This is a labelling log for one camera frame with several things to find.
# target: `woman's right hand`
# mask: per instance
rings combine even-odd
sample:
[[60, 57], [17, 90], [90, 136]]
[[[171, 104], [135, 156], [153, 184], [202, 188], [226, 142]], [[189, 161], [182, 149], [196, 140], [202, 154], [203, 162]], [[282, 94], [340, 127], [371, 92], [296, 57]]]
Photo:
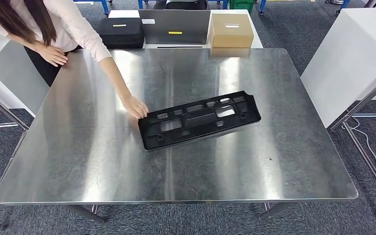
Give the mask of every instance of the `woman's right hand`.
[[64, 55], [64, 52], [56, 47], [46, 47], [42, 43], [35, 45], [35, 51], [41, 55], [41, 57], [48, 63], [58, 67], [58, 65], [64, 65], [68, 58]]

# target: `white table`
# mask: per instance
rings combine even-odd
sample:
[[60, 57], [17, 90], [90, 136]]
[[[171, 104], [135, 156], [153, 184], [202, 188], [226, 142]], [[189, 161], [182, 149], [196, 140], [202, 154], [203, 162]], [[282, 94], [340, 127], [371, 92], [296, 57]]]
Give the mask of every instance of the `white table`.
[[[257, 34], [256, 28], [250, 18], [249, 12], [247, 10], [211, 10], [211, 16], [213, 14], [247, 14], [249, 17], [250, 25], [253, 30], [254, 40], [252, 42], [251, 48], [263, 48], [260, 38]], [[110, 11], [109, 18], [139, 18], [138, 10], [113, 10]], [[207, 38], [207, 44], [205, 45], [178, 45], [178, 44], [143, 44], [143, 48], [158, 48], [158, 47], [198, 47], [202, 46], [203, 48], [211, 48], [209, 39]]]
[[325, 127], [376, 87], [376, 8], [343, 9], [301, 79]]

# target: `white cable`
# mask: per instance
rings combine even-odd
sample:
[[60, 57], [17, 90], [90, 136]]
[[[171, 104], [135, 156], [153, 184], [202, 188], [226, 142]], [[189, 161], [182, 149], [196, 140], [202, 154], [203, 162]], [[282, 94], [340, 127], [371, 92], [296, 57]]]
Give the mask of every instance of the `white cable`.
[[357, 122], [357, 126], [355, 126], [355, 127], [350, 127], [350, 129], [351, 129], [351, 130], [355, 130], [355, 131], [357, 131], [357, 132], [359, 132], [359, 133], [365, 135], [365, 138], [366, 138], [366, 141], [367, 141], [367, 146], [368, 146], [368, 148], [370, 149], [371, 153], [373, 154], [374, 158], [376, 159], [376, 154], [375, 154], [374, 151], [371, 149], [370, 141], [369, 141], [369, 139], [368, 139], [368, 135], [365, 134], [364, 132], [362, 132], [362, 131], [360, 131], [360, 130], [357, 129], [357, 127], [360, 125], [360, 123], [359, 123], [359, 121], [358, 121], [356, 118], [354, 118], [354, 120]]

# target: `blue metal frame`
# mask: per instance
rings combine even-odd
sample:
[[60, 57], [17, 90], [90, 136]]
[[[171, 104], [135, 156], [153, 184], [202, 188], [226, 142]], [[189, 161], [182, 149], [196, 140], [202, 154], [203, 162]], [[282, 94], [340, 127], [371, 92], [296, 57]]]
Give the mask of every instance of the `blue metal frame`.
[[341, 5], [340, 10], [344, 9], [345, 7], [347, 7], [347, 5], [348, 5], [349, 2], [350, 2], [350, 0], [344, 0], [344, 3]]
[[[143, 9], [143, 2], [144, 1], [145, 0], [138, 0], [139, 9]], [[208, 1], [222, 1], [223, 2], [223, 9], [227, 9], [228, 0], [208, 0]]]
[[[341, 11], [343, 8], [347, 7], [349, 2], [350, 2], [350, 0], [344, 0], [344, 3], [341, 5], [341, 8], [339, 9], [339, 11]], [[261, 15], [263, 14], [263, 9], [264, 9], [265, 4], [266, 4], [266, 0], [261, 0], [260, 7], [258, 8], [258, 11]]]
[[78, 2], [78, 1], [98, 1], [98, 2], [101, 2], [101, 4], [103, 5], [104, 14], [105, 15], [109, 14], [109, 8], [107, 7], [106, 0], [73, 0], [73, 1], [75, 1], [75, 2]]

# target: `black chair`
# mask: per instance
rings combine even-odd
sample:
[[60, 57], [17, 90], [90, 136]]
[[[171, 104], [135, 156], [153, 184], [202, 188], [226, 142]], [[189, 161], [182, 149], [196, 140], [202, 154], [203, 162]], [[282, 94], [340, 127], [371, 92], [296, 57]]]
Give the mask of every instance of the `black chair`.
[[158, 0], [153, 7], [155, 10], [208, 10], [207, 0]]

